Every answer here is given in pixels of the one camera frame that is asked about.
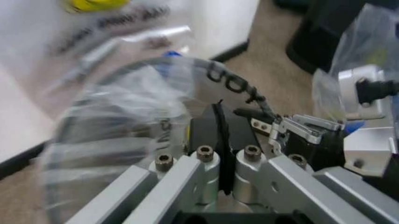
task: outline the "machine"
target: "machine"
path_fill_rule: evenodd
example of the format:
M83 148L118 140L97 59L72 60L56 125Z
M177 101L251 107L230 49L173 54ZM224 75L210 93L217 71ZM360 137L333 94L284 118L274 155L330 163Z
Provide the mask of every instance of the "machine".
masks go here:
M308 115L211 104L186 128L185 155L130 166L67 223L399 224L398 191L387 184L398 179L387 97L398 85L384 79L374 65L340 73L347 119L365 120L352 133Z

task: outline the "plastic bag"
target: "plastic bag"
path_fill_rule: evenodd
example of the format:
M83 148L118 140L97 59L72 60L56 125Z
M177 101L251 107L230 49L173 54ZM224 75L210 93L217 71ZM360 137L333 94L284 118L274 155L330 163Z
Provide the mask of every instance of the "plastic bag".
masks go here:
M221 99L274 116L245 80L199 59L149 59L87 86L38 159L40 210L63 223L130 165L148 168L160 152L178 159L190 119Z
M399 15L389 9L364 5L358 17L342 35L328 74L317 71L313 77L316 116L345 121L339 92L338 73L367 64L384 70L387 79L399 79Z
M52 118L86 82L167 50L187 53L193 43L187 0L132 0L85 14L69 14L54 0L13 1L4 10L0 63Z

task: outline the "black baseboard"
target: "black baseboard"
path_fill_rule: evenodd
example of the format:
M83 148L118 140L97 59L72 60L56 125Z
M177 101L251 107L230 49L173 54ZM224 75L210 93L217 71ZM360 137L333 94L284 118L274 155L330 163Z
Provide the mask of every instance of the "black baseboard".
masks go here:
M248 46L249 46L249 39L247 39L246 42L237 44L235 47L232 47L229 50L218 54L217 56L211 58L211 60L217 62L225 62L246 51L248 49Z
M211 60L225 62L228 59L246 51L248 49L248 45L249 39L246 42L240 43L235 47L232 47L231 49L211 58ZM28 166L30 164L30 160L36 158L44 150L44 145L45 142L0 163L0 180Z
M44 145L45 142L0 163L0 180L28 166L30 160L43 151Z

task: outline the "beige carpet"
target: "beige carpet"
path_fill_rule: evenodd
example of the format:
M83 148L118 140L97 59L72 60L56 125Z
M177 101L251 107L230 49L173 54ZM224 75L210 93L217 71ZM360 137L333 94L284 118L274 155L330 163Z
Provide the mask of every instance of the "beige carpet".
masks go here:
M312 76L285 55L285 46L301 16L261 0L249 50L226 64L267 97L281 114L312 113ZM34 222L34 170L29 166L0 181L0 223Z

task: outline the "metal cylinder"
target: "metal cylinder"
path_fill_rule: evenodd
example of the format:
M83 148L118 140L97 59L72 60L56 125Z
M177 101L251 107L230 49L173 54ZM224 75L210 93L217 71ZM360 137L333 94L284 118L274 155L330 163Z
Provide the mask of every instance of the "metal cylinder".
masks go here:
M241 150L236 155L235 176L233 185L233 197L237 201L245 204L263 204L266 201L260 196L255 186L248 180L249 170L259 170L266 157L260 153L258 161L249 161L245 156L245 150Z
M244 149L245 158L251 162L259 161L261 154L262 150L258 146L249 145Z
M155 159L155 167L158 171L167 172L173 166L173 157L170 154L160 154Z
M201 160L202 162L210 162L214 158L214 149L210 146L200 146L197 148L197 159Z
M197 150L196 152L191 154L191 157L202 158L202 155L199 155L199 153L201 152L198 152L199 151ZM212 150L212 160L208 162L203 161L203 163L205 165L205 179L207 180L207 183L205 185L203 195L198 201L198 204L210 204L216 201L218 197L220 157L216 152L213 152Z
M161 180L165 174L173 167L173 164L176 163L177 160L172 157L170 154L160 154L148 167L149 171L155 172L159 180Z

